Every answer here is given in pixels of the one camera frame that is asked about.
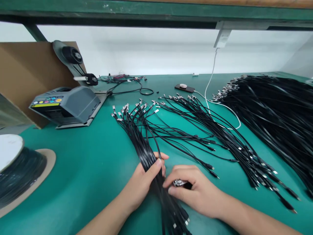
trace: green metal frame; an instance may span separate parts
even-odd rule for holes
[[[269,23],[268,30],[313,31],[313,9],[107,0],[10,0],[0,21],[24,24],[45,40],[38,24],[215,29],[218,21]],[[291,26],[277,26],[291,23]]]
[[[32,21],[46,18],[162,20],[185,22],[217,22],[219,20],[254,20],[271,22],[313,23],[312,9],[243,7],[161,2],[100,1],[100,0],[11,0],[0,3],[2,17]]]

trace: finger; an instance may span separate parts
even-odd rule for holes
[[[156,158],[159,158],[159,153],[158,152],[153,152]],[[169,156],[166,155],[165,153],[161,152],[161,158],[162,159],[169,159]]]
[[[138,166],[136,167],[135,171],[134,171],[134,175],[135,174],[144,174],[145,171],[144,171],[144,168],[142,166],[141,163],[138,164]]]
[[[199,169],[199,168],[195,165],[175,165],[172,171],[177,169]]]
[[[169,188],[169,194],[173,197],[183,201],[184,203],[190,205],[191,207],[196,201],[196,194],[197,192],[185,189],[183,187],[170,187]]]
[[[166,172],[166,168],[165,168],[165,165],[162,166],[162,176],[165,177],[165,172]]]
[[[159,171],[162,168],[162,161],[161,159],[157,159],[155,163],[149,168],[149,170],[144,174],[144,178],[147,183],[150,185],[152,180],[156,177]]]
[[[189,181],[191,184],[195,184],[196,182],[196,173],[197,169],[177,169],[170,173],[170,175],[165,179],[163,183],[163,187],[169,187],[174,180],[181,179]]]

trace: white cable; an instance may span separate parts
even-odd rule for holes
[[[204,97],[200,92],[198,92],[198,91],[196,91],[196,90],[194,90],[193,92],[198,93],[199,95],[201,95],[201,96],[205,99],[205,97]],[[213,103],[213,104],[222,105],[222,106],[228,108],[230,111],[232,111],[232,113],[236,116],[236,118],[237,118],[237,120],[238,120],[238,122],[239,122],[239,126],[238,126],[236,129],[238,129],[239,127],[241,127],[241,121],[239,120],[239,117],[237,116],[237,114],[236,114],[230,107],[228,107],[228,106],[226,106],[226,105],[223,105],[223,104],[221,104],[220,102],[215,103],[215,102],[212,102],[212,101],[210,101],[210,100],[207,100],[207,101],[210,102],[210,103]]]
[[[211,77],[210,77],[210,80],[209,80],[209,83],[208,83],[208,85],[206,86],[206,88],[205,88],[205,92],[204,92],[204,96],[203,95],[201,95],[199,92],[197,92],[197,91],[195,91],[195,92],[197,92],[198,94],[200,94],[204,99],[205,99],[205,101],[206,101],[206,105],[208,106],[208,109],[209,109],[209,114],[211,115],[211,112],[210,112],[210,108],[209,108],[209,103],[208,102],[210,102],[210,103],[214,103],[214,102],[211,102],[211,101],[209,101],[207,98],[206,98],[206,90],[208,89],[208,87],[209,87],[209,84],[210,84],[210,82],[211,82],[211,80],[212,80],[212,77],[213,77],[213,73],[214,73],[214,67],[215,67],[215,60],[216,60],[216,54],[217,54],[217,49],[219,49],[219,48],[216,48],[216,50],[215,50],[215,56],[214,56],[214,62],[213,62],[213,69],[212,69],[212,74],[211,74]],[[214,103],[214,104],[219,104],[219,105],[222,105],[222,106],[224,106],[224,107],[226,107],[226,108],[228,108],[230,111],[232,111],[233,112],[233,114],[236,116],[236,118],[237,118],[237,120],[238,120],[238,122],[239,122],[239,126],[236,128],[236,129],[238,129],[238,128],[240,128],[241,127],[241,122],[240,122],[240,120],[239,120],[239,118],[238,118],[238,116],[237,116],[237,114],[231,109],[231,108],[229,108],[229,107],[227,107],[226,105],[223,105],[223,104],[221,104],[221,103]]]

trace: forearm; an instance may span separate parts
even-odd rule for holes
[[[241,235],[299,235],[296,230],[226,195],[218,219],[233,227]]]
[[[131,213],[126,201],[118,195],[77,235],[116,235]]]

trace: cardboard box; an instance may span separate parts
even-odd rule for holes
[[[78,49],[76,42],[64,43]],[[49,120],[28,108],[34,97],[61,86],[79,86],[51,42],[0,43],[0,61],[0,93],[39,129]]]

